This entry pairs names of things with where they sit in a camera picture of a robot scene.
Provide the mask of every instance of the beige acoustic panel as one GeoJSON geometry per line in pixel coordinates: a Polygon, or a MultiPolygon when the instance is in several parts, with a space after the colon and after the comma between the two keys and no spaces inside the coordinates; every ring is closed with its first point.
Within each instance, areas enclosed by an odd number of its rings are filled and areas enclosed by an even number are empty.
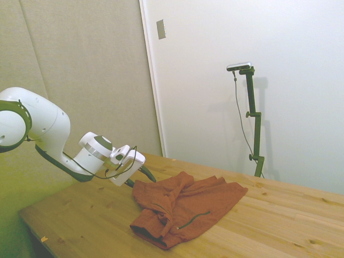
{"type": "MultiPolygon", "coordinates": [[[[0,91],[22,87],[47,97],[25,19],[17,0],[0,1],[0,91]]],[[[69,185],[65,172],[44,160],[34,142],[0,153],[0,256],[35,257],[17,212],[69,185]]]]}
{"type": "Polygon", "coordinates": [[[161,155],[138,1],[21,1],[49,99],[71,120],[66,151],[93,131],[161,155]]]}

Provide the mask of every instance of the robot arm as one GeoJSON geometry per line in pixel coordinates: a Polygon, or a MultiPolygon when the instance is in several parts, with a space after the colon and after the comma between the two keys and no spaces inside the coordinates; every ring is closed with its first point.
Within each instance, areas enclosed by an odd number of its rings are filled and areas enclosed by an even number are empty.
{"type": "MultiPolygon", "coordinates": [[[[78,181],[89,181],[106,167],[110,172],[105,178],[117,186],[125,183],[146,161],[135,148],[125,145],[116,149],[107,138],[92,132],[81,138],[82,149],[72,159],[63,152],[69,133],[68,115],[47,99],[22,88],[0,92],[0,153],[30,138],[42,157],[78,181]]],[[[149,171],[145,172],[155,181],[149,171]]]]}

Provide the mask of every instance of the green stitching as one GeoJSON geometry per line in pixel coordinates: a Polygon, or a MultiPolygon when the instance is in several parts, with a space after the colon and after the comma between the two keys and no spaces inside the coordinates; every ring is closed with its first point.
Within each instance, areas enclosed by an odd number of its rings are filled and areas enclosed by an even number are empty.
{"type": "Polygon", "coordinates": [[[196,219],[198,216],[201,215],[208,215],[210,213],[210,211],[206,212],[206,213],[201,213],[201,214],[197,214],[196,216],[194,216],[188,223],[186,223],[185,225],[181,226],[181,227],[177,227],[178,230],[180,230],[181,228],[184,228],[186,226],[188,226],[189,224],[191,224],[193,222],[194,219],[196,219]]]}
{"type": "Polygon", "coordinates": [[[165,210],[164,207],[160,206],[159,204],[157,204],[157,203],[152,203],[152,204],[154,204],[154,205],[156,205],[156,206],[159,206],[161,209],[163,209],[163,210],[166,211],[169,215],[171,215],[167,210],[165,210]]]}

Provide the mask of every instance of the wooden table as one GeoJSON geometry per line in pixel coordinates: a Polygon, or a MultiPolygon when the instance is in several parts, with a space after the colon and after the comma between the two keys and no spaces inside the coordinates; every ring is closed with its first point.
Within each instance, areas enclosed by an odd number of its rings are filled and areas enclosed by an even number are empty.
{"type": "MultiPolygon", "coordinates": [[[[141,208],[132,189],[94,178],[76,183],[19,214],[54,257],[344,257],[344,196],[145,154],[163,180],[186,171],[216,175],[249,190],[200,237],[161,250],[132,233],[141,208]]],[[[149,181],[137,172],[132,179],[149,181]]]]}

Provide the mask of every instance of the crumpled fabric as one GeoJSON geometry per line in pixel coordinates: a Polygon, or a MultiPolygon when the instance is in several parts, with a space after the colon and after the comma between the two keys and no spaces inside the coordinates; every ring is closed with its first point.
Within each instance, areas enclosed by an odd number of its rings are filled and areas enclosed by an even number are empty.
{"type": "Polygon", "coordinates": [[[223,177],[194,181],[186,172],[156,183],[135,181],[133,196],[143,208],[130,224],[135,234],[169,249],[202,235],[246,193],[223,177]]]}

